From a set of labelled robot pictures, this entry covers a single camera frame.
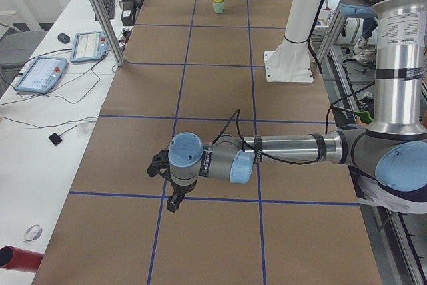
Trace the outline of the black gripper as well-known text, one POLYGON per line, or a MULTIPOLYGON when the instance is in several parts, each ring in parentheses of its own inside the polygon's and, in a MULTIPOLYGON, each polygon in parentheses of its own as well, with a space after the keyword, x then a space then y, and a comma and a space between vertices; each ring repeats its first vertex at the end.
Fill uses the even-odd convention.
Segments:
POLYGON ((183 186, 178 183, 171 182, 173 188, 173 194, 167 200, 167 210, 170 212, 176 212, 180 204, 184 200, 187 193, 192 192, 197 185, 197 180, 189 185, 183 186))

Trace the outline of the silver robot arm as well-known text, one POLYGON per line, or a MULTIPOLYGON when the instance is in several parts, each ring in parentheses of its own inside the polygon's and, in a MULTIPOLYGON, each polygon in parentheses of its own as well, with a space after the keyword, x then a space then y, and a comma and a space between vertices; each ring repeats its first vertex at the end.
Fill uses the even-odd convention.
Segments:
POLYGON ((254 164, 306 165, 329 161, 361 171, 363 193, 376 206, 401 213, 426 212, 426 128, 419 116, 426 73, 426 0, 342 0, 341 6, 378 18, 374 118, 324 134, 230 137, 203 144, 193 133, 175 136, 165 176, 174 212, 200 177, 246 183, 254 164))

